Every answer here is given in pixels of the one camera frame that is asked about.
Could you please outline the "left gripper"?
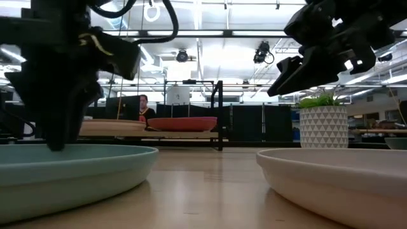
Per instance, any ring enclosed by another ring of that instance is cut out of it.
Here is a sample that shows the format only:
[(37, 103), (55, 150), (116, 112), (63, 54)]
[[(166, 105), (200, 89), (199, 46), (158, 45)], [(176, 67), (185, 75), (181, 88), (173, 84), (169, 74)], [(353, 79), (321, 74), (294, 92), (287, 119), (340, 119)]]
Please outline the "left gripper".
[(104, 96), (97, 83), (97, 71), (104, 60), (103, 37), (100, 27), (89, 27), (86, 22), (0, 17), (0, 45), (18, 46), (25, 59), (21, 70), (4, 75), (41, 127), (52, 151), (63, 150), (68, 140), (75, 94), (80, 92), (77, 134), (89, 105)]

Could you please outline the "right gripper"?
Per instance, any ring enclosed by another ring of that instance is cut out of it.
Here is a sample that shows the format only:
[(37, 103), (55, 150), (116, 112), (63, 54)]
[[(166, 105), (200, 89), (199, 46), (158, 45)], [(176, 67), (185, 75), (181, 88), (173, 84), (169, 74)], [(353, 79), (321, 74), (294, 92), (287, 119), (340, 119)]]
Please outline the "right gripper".
[(370, 70), (374, 51), (394, 41), (390, 29), (394, 0), (306, 0), (284, 32), (301, 45), (300, 56), (277, 64), (279, 77), (270, 97), (286, 95), (338, 80), (352, 64), (352, 74)]

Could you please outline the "orange plate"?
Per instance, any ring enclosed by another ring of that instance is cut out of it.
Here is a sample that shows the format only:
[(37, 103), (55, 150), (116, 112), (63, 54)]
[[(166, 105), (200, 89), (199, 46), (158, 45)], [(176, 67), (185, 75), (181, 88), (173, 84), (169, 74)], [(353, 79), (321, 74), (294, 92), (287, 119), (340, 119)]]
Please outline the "orange plate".
[(142, 121), (94, 119), (94, 120), (83, 121), (82, 126), (81, 126), (81, 131), (100, 131), (100, 130), (143, 131), (145, 128), (146, 128), (146, 124)]

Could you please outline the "pale teal plate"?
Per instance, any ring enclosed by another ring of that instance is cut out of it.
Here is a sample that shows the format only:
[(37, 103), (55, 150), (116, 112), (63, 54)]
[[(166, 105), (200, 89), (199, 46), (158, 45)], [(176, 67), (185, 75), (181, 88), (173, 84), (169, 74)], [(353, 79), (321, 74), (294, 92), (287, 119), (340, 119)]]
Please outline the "pale teal plate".
[(157, 158), (158, 149), (145, 146), (0, 145), (0, 225), (126, 192), (146, 180)]

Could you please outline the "pink plate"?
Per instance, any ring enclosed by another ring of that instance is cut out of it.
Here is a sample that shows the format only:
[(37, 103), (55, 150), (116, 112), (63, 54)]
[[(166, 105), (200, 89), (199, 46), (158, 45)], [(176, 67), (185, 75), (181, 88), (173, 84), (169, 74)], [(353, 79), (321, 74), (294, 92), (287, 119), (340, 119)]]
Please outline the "pink plate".
[(205, 132), (217, 125), (216, 117), (151, 118), (148, 125), (165, 132)]

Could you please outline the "cream plate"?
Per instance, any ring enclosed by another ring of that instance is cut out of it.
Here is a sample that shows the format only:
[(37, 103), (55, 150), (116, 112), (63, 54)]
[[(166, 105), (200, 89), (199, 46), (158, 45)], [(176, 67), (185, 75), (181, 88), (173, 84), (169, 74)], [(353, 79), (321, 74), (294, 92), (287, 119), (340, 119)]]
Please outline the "cream plate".
[(256, 161), (304, 209), (355, 229), (407, 229), (407, 150), (279, 148)]

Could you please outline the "dark teal plate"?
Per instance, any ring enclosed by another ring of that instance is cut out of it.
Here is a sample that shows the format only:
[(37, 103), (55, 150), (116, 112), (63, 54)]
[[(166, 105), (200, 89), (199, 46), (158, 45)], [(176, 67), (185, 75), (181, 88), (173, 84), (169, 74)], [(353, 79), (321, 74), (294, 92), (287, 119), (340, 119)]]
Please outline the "dark teal plate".
[(385, 143), (390, 149), (407, 150), (407, 137), (386, 137)]

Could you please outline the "black computer monitor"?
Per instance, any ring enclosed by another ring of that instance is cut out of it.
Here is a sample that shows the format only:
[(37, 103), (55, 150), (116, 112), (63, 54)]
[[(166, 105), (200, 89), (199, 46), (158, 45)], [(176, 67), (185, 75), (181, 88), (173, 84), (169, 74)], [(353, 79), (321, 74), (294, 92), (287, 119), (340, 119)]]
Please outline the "black computer monitor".
[(106, 100), (106, 118), (117, 120), (139, 120), (140, 97), (111, 97)]

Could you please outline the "black room divider panels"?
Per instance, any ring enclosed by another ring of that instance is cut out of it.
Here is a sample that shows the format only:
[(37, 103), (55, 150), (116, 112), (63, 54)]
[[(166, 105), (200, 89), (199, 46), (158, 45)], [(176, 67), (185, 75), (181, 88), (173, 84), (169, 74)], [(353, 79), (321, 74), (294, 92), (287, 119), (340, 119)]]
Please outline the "black room divider panels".
[(159, 118), (218, 117), (222, 115), (224, 136), (229, 141), (291, 142), (293, 140), (289, 106), (230, 105), (223, 108), (194, 105), (156, 106)]

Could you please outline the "succulent in white patterned pot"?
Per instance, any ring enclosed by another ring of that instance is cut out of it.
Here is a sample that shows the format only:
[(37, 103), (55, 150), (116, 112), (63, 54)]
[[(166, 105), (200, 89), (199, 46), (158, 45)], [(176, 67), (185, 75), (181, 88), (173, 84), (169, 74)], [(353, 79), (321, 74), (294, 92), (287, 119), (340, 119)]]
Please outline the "succulent in white patterned pot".
[(348, 116), (333, 92), (321, 92), (299, 103), (302, 148), (347, 148)]

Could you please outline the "person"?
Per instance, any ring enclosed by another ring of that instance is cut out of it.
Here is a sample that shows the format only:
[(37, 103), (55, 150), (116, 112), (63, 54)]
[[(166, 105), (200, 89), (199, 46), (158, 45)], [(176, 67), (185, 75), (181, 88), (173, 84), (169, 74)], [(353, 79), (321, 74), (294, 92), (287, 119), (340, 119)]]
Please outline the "person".
[(148, 96), (140, 95), (139, 121), (147, 123), (149, 119), (155, 118), (155, 117), (156, 117), (155, 110), (148, 107)]

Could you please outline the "wooden shelf with black frame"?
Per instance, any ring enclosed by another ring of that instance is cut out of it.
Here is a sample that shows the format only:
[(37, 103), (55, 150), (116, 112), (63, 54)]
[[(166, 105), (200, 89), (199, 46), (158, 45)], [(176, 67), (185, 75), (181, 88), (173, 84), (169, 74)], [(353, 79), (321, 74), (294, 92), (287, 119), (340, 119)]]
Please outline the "wooden shelf with black frame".
[(211, 110), (214, 110), (214, 97), (219, 94), (219, 107), (217, 125), (210, 131), (205, 132), (165, 132), (156, 130), (150, 127), (149, 130), (143, 131), (134, 130), (100, 130), (100, 131), (81, 131), (81, 137), (138, 137), (144, 138), (157, 138), (157, 139), (208, 139), (210, 145), (216, 147), (219, 151), (223, 150), (223, 82), (218, 81), (211, 95)]

